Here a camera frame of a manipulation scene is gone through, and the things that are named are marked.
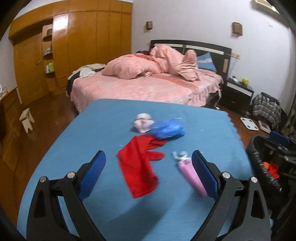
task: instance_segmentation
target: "metal screw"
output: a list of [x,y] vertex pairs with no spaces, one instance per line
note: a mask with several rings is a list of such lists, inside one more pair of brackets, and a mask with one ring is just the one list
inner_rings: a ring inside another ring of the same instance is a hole
[[73,178],[73,177],[75,177],[75,173],[74,172],[69,172],[67,174],[67,178]]
[[46,177],[45,177],[45,176],[41,177],[41,178],[39,179],[39,181],[40,181],[41,183],[45,182],[45,181],[46,181]]
[[230,174],[228,172],[223,172],[222,176],[226,179],[230,178]]
[[251,177],[251,181],[254,182],[254,183],[256,183],[256,182],[258,182],[258,179],[255,178],[255,177]]

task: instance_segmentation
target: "wall socket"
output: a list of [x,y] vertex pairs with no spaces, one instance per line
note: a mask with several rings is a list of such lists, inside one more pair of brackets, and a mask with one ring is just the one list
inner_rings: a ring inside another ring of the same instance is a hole
[[232,52],[232,53],[231,53],[231,56],[234,57],[234,58],[238,58],[238,59],[240,59],[240,54],[239,54],[239,53],[234,53],[234,52]]

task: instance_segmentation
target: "crumpled blue plastic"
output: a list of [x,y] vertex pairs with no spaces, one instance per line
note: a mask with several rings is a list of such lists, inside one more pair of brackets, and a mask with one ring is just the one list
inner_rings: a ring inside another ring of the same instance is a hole
[[149,134],[155,136],[157,139],[185,135],[183,124],[176,119],[157,121],[151,124],[149,128],[151,129]]

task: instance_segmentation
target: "dark wooden headboard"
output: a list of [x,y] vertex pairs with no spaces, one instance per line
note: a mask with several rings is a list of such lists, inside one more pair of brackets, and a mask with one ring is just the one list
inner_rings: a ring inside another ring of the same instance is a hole
[[193,49],[197,56],[204,55],[207,52],[211,53],[213,63],[217,69],[217,74],[220,75],[225,81],[228,75],[230,57],[232,49],[202,42],[188,41],[188,40],[169,40],[160,39],[152,40],[150,42],[150,50],[156,45],[165,44],[168,45],[182,54],[185,54],[187,50]]

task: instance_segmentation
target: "small stool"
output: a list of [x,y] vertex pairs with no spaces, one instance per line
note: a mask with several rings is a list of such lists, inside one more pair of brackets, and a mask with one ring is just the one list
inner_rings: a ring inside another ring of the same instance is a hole
[[22,115],[20,116],[20,121],[22,122],[22,125],[24,126],[26,133],[28,133],[28,129],[33,130],[31,122],[35,123],[35,120],[31,115],[30,108],[22,112]]

